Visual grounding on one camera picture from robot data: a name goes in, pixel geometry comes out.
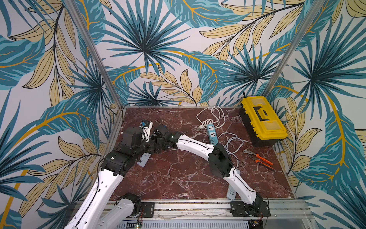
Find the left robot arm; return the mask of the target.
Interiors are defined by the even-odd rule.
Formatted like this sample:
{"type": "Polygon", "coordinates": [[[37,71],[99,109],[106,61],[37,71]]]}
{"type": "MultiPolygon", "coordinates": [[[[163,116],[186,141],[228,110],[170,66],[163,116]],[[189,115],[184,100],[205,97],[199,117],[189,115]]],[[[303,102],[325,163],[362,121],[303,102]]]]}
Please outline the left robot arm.
{"type": "Polygon", "coordinates": [[[97,179],[85,201],[66,225],[67,229],[114,229],[124,219],[142,214],[141,199],[132,193],[106,215],[102,215],[110,197],[141,157],[153,152],[150,142],[152,123],[144,120],[140,127],[130,127],[123,132],[122,142],[108,153],[101,164],[97,179]]]}

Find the teal power strip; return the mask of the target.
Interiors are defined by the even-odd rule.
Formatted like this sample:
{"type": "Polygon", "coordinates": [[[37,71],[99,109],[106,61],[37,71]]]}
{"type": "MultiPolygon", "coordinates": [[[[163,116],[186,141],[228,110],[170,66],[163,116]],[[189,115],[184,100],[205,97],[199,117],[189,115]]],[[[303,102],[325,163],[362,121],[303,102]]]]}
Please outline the teal power strip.
{"type": "Polygon", "coordinates": [[[213,124],[207,125],[208,137],[211,145],[216,145],[218,143],[218,137],[216,134],[215,126],[213,124]]]}

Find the yellow black toolbox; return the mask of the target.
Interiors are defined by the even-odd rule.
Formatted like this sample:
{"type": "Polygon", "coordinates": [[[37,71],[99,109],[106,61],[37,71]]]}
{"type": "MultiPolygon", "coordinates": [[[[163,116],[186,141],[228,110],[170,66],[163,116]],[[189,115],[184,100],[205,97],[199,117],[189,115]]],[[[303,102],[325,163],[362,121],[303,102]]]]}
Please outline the yellow black toolbox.
{"type": "Polygon", "coordinates": [[[264,96],[243,98],[239,114],[254,147],[271,147],[288,137],[287,130],[264,96]]]}

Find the orange handled pliers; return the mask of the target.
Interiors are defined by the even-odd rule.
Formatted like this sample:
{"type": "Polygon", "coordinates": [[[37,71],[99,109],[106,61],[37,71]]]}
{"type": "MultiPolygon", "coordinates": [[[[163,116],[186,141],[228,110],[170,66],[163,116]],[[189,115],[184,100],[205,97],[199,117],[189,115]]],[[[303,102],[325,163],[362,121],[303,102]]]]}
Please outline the orange handled pliers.
{"type": "Polygon", "coordinates": [[[274,164],[269,160],[265,159],[264,157],[260,156],[257,153],[254,153],[250,150],[244,150],[244,154],[248,155],[252,160],[254,160],[257,164],[261,164],[262,166],[266,167],[267,169],[274,170],[272,167],[274,164]]]}

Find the aluminium frame post left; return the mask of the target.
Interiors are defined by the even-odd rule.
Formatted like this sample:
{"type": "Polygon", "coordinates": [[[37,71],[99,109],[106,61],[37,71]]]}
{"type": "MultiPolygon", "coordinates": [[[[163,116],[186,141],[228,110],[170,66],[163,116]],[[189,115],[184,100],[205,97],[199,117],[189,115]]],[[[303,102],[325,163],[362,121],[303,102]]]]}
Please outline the aluminium frame post left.
{"type": "Polygon", "coordinates": [[[116,103],[118,109],[122,110],[123,105],[119,99],[119,95],[116,93],[116,91],[113,87],[113,84],[108,75],[107,69],[105,68],[103,61],[102,61],[100,55],[98,54],[96,46],[87,29],[87,25],[85,25],[85,23],[82,19],[81,13],[78,10],[75,1],[65,0],[64,3],[70,12],[71,18],[73,19],[76,27],[79,29],[81,37],[83,38],[83,40],[86,44],[86,47],[89,49],[91,57],[94,60],[94,63],[97,65],[98,70],[100,71],[101,76],[102,76],[103,80],[105,81],[106,87],[109,89],[109,91],[111,93],[113,101],[116,103]]]}

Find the aluminium frame post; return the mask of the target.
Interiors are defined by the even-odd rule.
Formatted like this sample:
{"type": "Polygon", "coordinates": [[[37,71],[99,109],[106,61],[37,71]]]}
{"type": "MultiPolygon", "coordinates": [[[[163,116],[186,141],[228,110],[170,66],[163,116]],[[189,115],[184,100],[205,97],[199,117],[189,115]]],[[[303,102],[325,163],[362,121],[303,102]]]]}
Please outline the aluminium frame post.
{"type": "Polygon", "coordinates": [[[81,13],[78,10],[75,1],[65,0],[64,3],[70,12],[71,18],[73,19],[76,27],[79,29],[81,37],[83,38],[83,40],[86,44],[86,47],[89,49],[91,57],[94,60],[94,63],[97,65],[98,70],[100,71],[101,76],[102,76],[103,80],[105,81],[106,87],[109,89],[109,91],[111,93],[113,101],[116,103],[118,109],[122,110],[123,105],[119,99],[119,95],[116,93],[116,91],[113,87],[113,84],[108,75],[107,69],[105,68],[103,61],[102,61],[100,55],[98,54],[96,46],[87,29],[87,25],[85,25],[85,23],[82,19],[81,13]]]}
{"type": "Polygon", "coordinates": [[[308,29],[310,28],[310,26],[312,24],[312,21],[314,20],[314,18],[316,17],[317,13],[320,11],[320,9],[324,3],[325,3],[325,0],[321,0],[321,1],[315,1],[314,4],[311,5],[311,8],[309,9],[308,14],[304,17],[304,21],[300,25],[298,32],[295,33],[291,43],[289,44],[289,47],[287,48],[287,50],[285,51],[285,53],[283,55],[283,58],[281,59],[277,68],[275,69],[273,75],[267,82],[267,85],[261,94],[262,96],[265,96],[265,97],[269,96],[274,84],[276,83],[276,81],[278,80],[284,67],[286,66],[287,61],[290,59],[291,55],[296,50],[299,43],[301,42],[303,37],[306,35],[308,29]]]}

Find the aluminium frame post right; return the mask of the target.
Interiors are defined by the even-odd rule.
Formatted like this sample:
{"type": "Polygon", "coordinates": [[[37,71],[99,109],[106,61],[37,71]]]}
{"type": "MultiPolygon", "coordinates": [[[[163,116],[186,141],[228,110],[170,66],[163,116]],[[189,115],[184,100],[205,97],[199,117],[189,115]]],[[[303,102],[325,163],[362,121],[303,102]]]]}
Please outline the aluminium frame post right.
{"type": "Polygon", "coordinates": [[[310,28],[310,26],[312,24],[312,21],[314,20],[314,18],[316,17],[317,13],[320,11],[320,9],[324,3],[325,3],[325,0],[321,0],[321,1],[315,1],[314,4],[311,5],[311,8],[309,9],[308,14],[304,17],[304,21],[300,25],[298,32],[295,33],[291,43],[289,44],[289,47],[287,48],[287,50],[285,51],[285,53],[283,55],[283,58],[281,59],[277,68],[275,69],[273,75],[267,82],[267,85],[261,94],[262,96],[265,96],[265,97],[269,96],[274,84],[276,83],[276,81],[278,80],[284,67],[286,66],[287,61],[290,59],[291,55],[296,50],[299,43],[301,42],[303,37],[306,35],[308,29],[310,28]]]}

